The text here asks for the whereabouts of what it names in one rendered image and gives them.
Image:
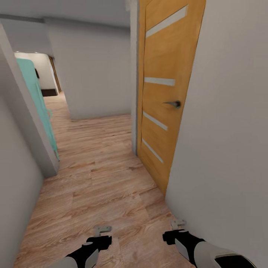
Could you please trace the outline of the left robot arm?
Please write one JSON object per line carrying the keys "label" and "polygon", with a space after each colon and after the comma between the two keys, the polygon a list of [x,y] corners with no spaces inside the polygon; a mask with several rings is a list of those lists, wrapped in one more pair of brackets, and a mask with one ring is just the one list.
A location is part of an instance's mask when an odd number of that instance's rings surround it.
{"label": "left robot arm", "polygon": [[82,247],[63,259],[45,268],[93,268],[101,250],[108,249],[112,244],[112,237],[101,236],[101,233],[111,232],[112,226],[96,226],[94,237],[90,237]]}

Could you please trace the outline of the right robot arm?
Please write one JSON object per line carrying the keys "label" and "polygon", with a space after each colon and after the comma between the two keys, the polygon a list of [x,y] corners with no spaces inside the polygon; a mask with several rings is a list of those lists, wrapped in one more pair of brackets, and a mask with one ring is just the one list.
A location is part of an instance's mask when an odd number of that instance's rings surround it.
{"label": "right robot arm", "polygon": [[212,245],[205,240],[195,237],[189,231],[181,229],[185,226],[185,219],[171,220],[172,231],[163,234],[163,240],[168,245],[176,245],[182,254],[196,268],[256,268],[256,266],[243,255],[235,251]]}

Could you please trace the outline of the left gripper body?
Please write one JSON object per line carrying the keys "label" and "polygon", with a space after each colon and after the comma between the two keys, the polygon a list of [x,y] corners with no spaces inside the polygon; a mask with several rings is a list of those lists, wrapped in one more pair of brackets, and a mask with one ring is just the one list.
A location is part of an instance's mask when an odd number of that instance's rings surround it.
{"label": "left gripper body", "polygon": [[99,252],[101,251],[101,250],[106,250],[106,249],[108,249],[108,246],[109,246],[109,236],[101,236],[101,237],[96,237],[96,238],[94,238],[94,237],[90,237],[88,240],[87,240],[87,242],[88,241],[97,241],[98,243],[99,243],[99,245],[100,245],[100,250],[99,250]]}

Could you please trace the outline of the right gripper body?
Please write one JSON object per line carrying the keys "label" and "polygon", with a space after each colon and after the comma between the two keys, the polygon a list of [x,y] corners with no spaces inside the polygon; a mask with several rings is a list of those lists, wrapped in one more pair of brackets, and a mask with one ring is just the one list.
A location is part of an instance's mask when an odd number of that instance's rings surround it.
{"label": "right gripper body", "polygon": [[175,244],[175,241],[174,241],[174,235],[175,234],[176,234],[176,230],[165,232],[165,237],[166,237],[166,241],[167,241],[168,245]]}

